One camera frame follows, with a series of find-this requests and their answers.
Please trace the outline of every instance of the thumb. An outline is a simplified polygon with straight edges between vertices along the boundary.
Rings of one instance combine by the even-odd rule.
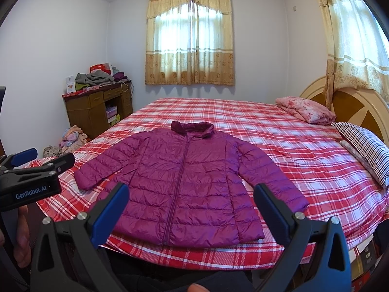
[[[4,242],[5,242],[4,234],[0,229],[0,247],[4,245]]]
[[[201,285],[195,283],[188,288],[188,292],[209,292],[209,291],[205,287],[202,287]]]

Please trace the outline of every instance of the pile of clothes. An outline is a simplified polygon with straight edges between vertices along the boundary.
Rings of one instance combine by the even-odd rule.
[[[63,154],[74,153],[77,149],[85,145],[88,136],[76,125],[65,131],[62,135],[60,148]]]
[[[95,85],[110,85],[117,82],[127,82],[128,77],[124,75],[124,72],[120,72],[117,69],[113,70],[114,75],[102,71],[96,70],[93,73],[84,74],[79,73],[75,78],[75,89],[79,91],[83,88],[93,87]]]
[[[62,135],[59,146],[49,146],[43,150],[44,157],[60,157],[73,153],[88,142],[88,136],[76,125],[67,129]]]

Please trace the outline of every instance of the jacket zipper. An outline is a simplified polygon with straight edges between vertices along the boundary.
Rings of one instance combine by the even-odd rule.
[[[180,172],[178,173],[176,188],[174,190],[173,203],[172,203],[172,206],[170,207],[170,210],[169,210],[168,222],[167,222],[166,229],[165,229],[165,235],[163,237],[163,243],[165,245],[167,245],[168,241],[169,241],[169,234],[170,234],[170,228],[172,227],[173,214],[174,214],[174,210],[176,209],[176,202],[177,202],[177,197],[178,197],[178,188],[180,186],[182,174],[184,172],[184,163],[185,163],[186,153],[188,152],[189,142],[190,142],[190,139],[188,139],[188,141],[186,142],[186,145],[185,145],[184,155],[182,157],[182,164],[181,164]]]

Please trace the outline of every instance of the purple puffer jacket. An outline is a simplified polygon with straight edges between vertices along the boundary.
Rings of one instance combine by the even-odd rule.
[[[264,238],[261,220],[242,178],[266,183],[294,212],[308,202],[273,161],[256,146],[210,123],[172,123],[132,135],[74,173],[90,190],[120,170],[100,193],[118,182],[130,200],[115,231],[157,245],[226,247]]]

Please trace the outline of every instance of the wooden desk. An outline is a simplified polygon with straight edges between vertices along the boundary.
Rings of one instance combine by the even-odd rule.
[[[107,85],[98,90],[84,92],[64,98],[71,126],[80,127],[90,139],[96,138],[110,128],[106,117],[106,107],[116,106],[120,119],[133,113],[131,82]]]

